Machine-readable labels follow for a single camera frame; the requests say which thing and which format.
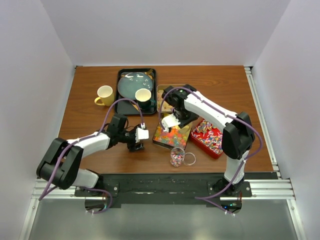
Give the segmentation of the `silver tin of gummies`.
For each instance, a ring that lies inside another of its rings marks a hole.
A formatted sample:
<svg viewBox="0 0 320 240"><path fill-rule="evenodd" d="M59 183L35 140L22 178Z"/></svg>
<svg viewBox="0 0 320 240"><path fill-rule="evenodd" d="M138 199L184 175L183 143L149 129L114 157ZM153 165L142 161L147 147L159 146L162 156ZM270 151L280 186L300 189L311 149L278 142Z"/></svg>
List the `silver tin of gummies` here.
<svg viewBox="0 0 320 240"><path fill-rule="evenodd" d="M161 105L163 98L162 95L164 90L168 87L172 86L173 88L176 87L183 87L183 84L159 84L156 87L156 110L158 112L157 117L159 117L159 113L161 118L166 117L173 113L174 107L169 105L166 101L163 102Z"/></svg>

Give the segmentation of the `gold tin of star candies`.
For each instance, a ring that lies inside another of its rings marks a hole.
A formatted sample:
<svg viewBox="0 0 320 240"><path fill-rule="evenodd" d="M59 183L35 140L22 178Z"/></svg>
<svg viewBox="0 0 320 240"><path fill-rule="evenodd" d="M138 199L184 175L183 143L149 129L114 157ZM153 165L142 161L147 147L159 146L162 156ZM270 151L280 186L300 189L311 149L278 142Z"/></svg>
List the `gold tin of star candies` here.
<svg viewBox="0 0 320 240"><path fill-rule="evenodd" d="M171 132L164 132L160 124L158 124L153 134L152 142L168 149L181 148L185 150L192 126L192 123L189 123L183 128L174 126Z"/></svg>

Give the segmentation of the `red tin of lollipops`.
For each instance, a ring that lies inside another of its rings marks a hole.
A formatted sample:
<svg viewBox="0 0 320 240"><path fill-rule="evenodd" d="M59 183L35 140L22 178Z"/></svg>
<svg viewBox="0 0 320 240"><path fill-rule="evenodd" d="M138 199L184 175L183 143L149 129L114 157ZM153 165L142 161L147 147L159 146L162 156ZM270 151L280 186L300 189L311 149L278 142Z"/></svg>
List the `red tin of lollipops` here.
<svg viewBox="0 0 320 240"><path fill-rule="evenodd" d="M213 159L218 159L223 154L223 134L220 130L203 119L191 131L189 139Z"/></svg>

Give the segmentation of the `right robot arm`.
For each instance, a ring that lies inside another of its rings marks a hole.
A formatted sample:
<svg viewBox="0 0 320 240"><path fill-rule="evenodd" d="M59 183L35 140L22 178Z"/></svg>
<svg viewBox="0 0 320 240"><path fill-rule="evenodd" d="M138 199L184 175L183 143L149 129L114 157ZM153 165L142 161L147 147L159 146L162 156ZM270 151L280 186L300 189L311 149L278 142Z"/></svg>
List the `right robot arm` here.
<svg viewBox="0 0 320 240"><path fill-rule="evenodd" d="M227 156L226 170L222 178L223 185L213 197L223 193L235 196L241 190L247 159L256 155L255 152L250 153L253 142L256 138L261 138L252 127L249 115L219 106L188 84L165 88L162 100L174 108L172 114L159 120L165 132L170 132L176 126L183 128L198 118L203 118L222 133L221 147Z"/></svg>

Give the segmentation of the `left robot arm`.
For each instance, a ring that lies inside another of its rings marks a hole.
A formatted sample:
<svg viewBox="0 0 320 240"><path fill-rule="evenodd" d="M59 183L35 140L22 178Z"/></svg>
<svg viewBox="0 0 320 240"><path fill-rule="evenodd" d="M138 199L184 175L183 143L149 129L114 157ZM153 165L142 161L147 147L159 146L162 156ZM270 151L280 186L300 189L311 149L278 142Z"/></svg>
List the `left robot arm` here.
<svg viewBox="0 0 320 240"><path fill-rule="evenodd" d="M126 144L130 152L144 149L143 141L149 138L149 131L144 123L127 129L128 118L115 114L102 131L77 138L65 140L55 138L36 169L38 178L46 180L43 196L55 187L66 190L69 187L85 188L92 196L99 196L104 190L104 177L92 170L81 169L83 158L96 152L108 150L118 143Z"/></svg>

